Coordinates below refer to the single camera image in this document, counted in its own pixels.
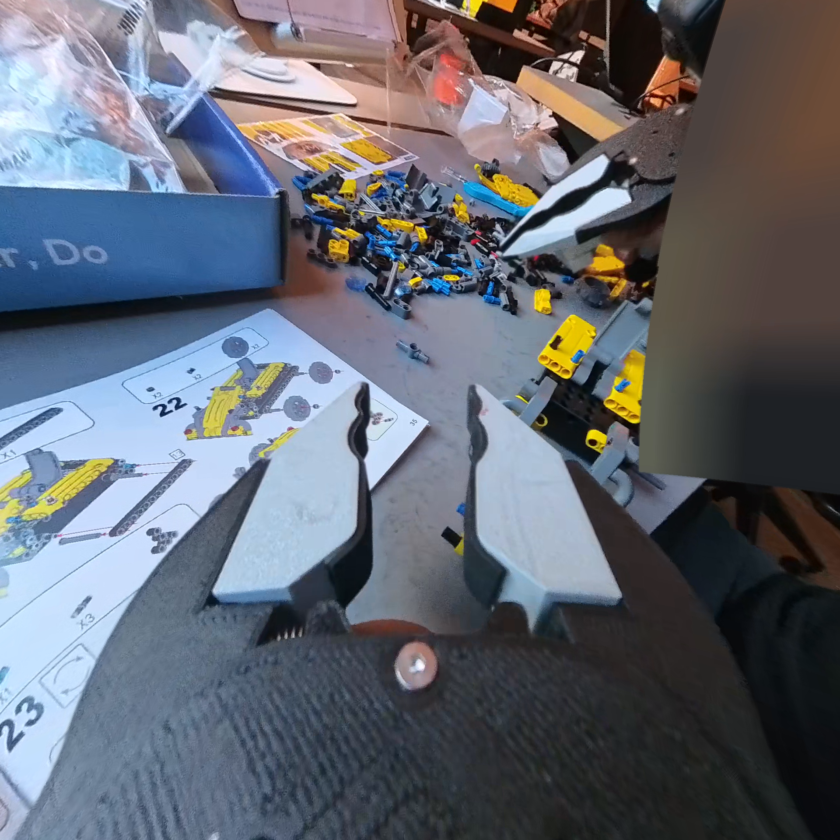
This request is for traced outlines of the yellow black building-block vehicle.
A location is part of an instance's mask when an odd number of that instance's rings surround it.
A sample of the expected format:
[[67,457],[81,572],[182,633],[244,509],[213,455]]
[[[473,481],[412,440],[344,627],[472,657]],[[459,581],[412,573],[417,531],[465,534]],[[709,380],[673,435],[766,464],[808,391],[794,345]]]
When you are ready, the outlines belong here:
[[531,428],[579,459],[616,502],[634,497],[649,312],[623,304],[601,329],[574,314],[538,355],[540,374],[509,405]]

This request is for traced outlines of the clear plastic bag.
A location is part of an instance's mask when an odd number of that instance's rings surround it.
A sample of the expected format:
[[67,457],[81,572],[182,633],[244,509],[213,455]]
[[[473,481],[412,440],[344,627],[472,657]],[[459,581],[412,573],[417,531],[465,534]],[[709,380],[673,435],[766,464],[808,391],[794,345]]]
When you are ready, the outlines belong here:
[[570,168],[558,141],[541,128],[542,107],[517,84],[485,74],[452,24],[432,24],[412,48],[394,44],[385,72],[388,88],[416,94],[431,127],[456,138],[473,158],[529,167],[549,184]]
[[211,2],[2,1],[2,186],[184,193],[165,137],[260,55]]

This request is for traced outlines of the yellow sticker sheet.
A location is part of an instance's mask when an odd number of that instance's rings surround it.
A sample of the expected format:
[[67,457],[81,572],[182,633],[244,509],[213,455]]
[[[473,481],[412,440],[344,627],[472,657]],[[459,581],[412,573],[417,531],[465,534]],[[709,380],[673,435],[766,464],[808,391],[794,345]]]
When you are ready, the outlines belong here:
[[333,168],[352,178],[378,171],[407,173],[418,160],[342,113],[241,122],[237,128],[249,141],[303,172],[320,174]]

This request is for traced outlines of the white instruction booklet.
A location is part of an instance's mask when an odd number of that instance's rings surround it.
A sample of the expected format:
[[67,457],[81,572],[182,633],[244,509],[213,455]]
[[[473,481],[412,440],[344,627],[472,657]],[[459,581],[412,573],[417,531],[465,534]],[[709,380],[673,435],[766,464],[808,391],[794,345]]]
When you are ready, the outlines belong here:
[[22,360],[2,361],[2,787],[26,811],[141,585],[365,375],[272,310],[29,400]]

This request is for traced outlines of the tan wooden table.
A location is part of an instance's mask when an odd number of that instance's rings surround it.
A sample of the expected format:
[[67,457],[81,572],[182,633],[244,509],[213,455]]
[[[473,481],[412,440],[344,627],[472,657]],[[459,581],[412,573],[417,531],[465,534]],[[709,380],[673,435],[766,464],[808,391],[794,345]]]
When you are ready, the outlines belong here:
[[533,67],[521,68],[517,84],[532,100],[595,142],[608,140],[641,119],[603,91]]

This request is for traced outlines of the white stand base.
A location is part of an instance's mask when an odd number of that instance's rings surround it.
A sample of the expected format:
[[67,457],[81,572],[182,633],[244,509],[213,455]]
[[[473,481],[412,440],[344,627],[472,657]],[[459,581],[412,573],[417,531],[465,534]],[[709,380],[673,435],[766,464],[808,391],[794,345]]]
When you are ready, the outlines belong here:
[[[227,59],[243,58],[245,52],[230,41],[222,41],[218,49],[213,47],[214,40],[188,34],[161,32],[163,48],[173,54],[190,72],[195,73],[205,64],[206,59],[216,60],[224,68]],[[213,93],[249,95],[258,98],[287,99],[296,102],[314,102],[330,106],[354,108],[358,99],[353,93],[342,87],[336,80],[326,76],[306,61],[299,59],[264,59],[263,65],[273,64],[284,70],[282,80],[258,76],[251,65],[247,70],[233,67],[227,75],[220,78]]]

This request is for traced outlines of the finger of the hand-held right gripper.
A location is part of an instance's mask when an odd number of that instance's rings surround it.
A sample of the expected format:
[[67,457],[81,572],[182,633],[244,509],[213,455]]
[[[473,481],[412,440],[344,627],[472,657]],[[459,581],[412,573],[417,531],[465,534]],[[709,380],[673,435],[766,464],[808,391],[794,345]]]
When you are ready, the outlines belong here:
[[618,161],[599,155],[552,186],[523,223],[587,223],[618,208]]
[[577,242],[577,232],[588,223],[623,209],[632,202],[627,187],[608,186],[579,201],[571,209],[534,207],[510,231],[499,249],[504,259],[553,253]]

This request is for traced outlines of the pile of building-block parts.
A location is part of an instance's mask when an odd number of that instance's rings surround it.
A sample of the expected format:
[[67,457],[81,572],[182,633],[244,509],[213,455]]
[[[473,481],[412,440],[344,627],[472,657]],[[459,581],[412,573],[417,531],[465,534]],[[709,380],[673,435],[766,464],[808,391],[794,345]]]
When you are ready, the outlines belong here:
[[[530,184],[500,173],[498,161],[476,164],[476,178],[501,197],[522,207],[542,197]],[[402,318],[412,314],[410,300],[428,293],[477,295],[486,305],[517,315],[516,284],[552,290],[575,287],[586,305],[609,308],[639,303],[655,294],[655,273],[641,260],[632,265],[613,248],[598,245],[589,264],[573,270],[560,257],[534,255],[509,262],[499,256],[504,237],[520,219],[435,182],[414,164],[407,173],[376,171],[360,183],[330,168],[292,177],[303,213],[290,225],[311,242],[307,257],[330,270],[357,269],[345,280],[382,309]]]

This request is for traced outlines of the person's dark clothing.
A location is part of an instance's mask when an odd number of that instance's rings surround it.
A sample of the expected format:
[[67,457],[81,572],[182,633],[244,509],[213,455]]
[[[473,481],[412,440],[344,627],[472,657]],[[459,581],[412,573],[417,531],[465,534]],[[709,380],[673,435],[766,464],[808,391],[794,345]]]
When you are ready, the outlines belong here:
[[651,533],[712,615],[814,838],[839,838],[839,594],[781,570],[697,488]]

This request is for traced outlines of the blue cardboard box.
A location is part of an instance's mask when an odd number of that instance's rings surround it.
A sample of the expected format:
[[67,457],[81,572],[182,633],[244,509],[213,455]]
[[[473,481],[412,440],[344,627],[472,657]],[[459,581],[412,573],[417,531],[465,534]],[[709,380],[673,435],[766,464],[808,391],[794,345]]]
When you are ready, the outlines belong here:
[[2,312],[284,282],[287,191],[209,96],[175,137],[216,192],[2,186]]

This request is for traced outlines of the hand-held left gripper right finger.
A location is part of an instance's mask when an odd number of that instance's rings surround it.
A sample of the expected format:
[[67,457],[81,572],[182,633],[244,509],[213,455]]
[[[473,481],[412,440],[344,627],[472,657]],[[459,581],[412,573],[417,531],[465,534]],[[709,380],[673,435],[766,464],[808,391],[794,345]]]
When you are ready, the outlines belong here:
[[464,576],[486,608],[519,606],[531,631],[557,606],[623,594],[561,453],[481,385],[467,392]]

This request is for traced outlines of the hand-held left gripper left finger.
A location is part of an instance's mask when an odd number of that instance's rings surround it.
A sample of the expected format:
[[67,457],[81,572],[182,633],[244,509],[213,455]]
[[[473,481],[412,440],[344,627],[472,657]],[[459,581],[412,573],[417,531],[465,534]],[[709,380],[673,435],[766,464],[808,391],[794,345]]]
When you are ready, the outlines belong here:
[[372,571],[370,388],[348,388],[269,458],[213,588],[221,603],[346,607]]

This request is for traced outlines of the printed instruction sheet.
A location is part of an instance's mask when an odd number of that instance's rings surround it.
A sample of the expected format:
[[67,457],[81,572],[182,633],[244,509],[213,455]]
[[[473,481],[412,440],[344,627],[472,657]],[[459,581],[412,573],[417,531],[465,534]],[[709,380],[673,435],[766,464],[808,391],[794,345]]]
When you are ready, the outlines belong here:
[[242,18],[273,25],[359,35],[375,40],[404,40],[403,2],[393,1],[234,1]]

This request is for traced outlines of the blue brick separator tool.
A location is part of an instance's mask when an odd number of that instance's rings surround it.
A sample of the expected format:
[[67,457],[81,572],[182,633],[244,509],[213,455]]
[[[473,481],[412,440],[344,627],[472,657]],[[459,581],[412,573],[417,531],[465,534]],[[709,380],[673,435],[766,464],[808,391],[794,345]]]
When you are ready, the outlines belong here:
[[486,187],[478,182],[464,181],[462,186],[463,191],[470,198],[492,206],[515,218],[525,217],[530,212],[530,206],[517,205],[514,202],[501,197],[489,187]]

